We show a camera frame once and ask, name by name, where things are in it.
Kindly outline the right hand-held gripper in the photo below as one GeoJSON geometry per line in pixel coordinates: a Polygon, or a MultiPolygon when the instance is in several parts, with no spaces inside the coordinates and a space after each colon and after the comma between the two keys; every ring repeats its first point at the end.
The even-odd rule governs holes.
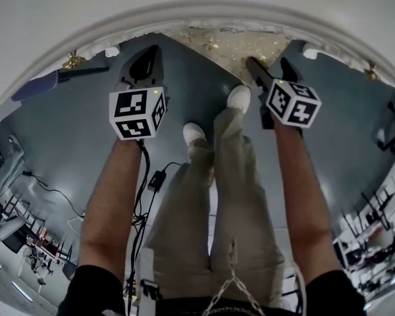
{"type": "Polygon", "coordinates": [[[309,128],[322,102],[313,88],[295,83],[302,82],[303,77],[287,58],[280,59],[280,67],[283,79],[273,79],[255,57],[246,59],[253,81],[263,89],[259,96],[262,128],[272,129],[274,117],[284,125],[309,128]]]}

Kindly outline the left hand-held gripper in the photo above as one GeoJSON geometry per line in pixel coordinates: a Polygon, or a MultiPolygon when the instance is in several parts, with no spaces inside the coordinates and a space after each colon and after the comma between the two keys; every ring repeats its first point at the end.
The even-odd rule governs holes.
{"type": "Polygon", "coordinates": [[[167,112],[163,56],[158,45],[137,52],[109,94],[109,122],[120,140],[154,138],[167,112]]]}

